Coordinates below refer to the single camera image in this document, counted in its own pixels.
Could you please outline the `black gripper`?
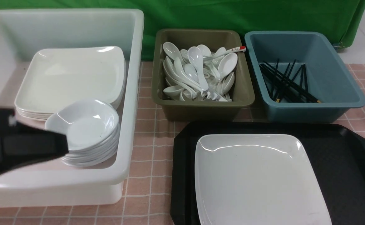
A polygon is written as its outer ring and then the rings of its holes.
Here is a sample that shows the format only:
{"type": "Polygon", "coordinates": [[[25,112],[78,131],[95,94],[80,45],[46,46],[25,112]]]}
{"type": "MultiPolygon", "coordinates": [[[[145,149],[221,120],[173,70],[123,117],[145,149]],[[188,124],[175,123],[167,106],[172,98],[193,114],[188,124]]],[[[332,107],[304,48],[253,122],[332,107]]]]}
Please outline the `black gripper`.
{"type": "Polygon", "coordinates": [[[68,154],[65,134],[16,122],[13,108],[0,107],[0,175],[68,154]]]}

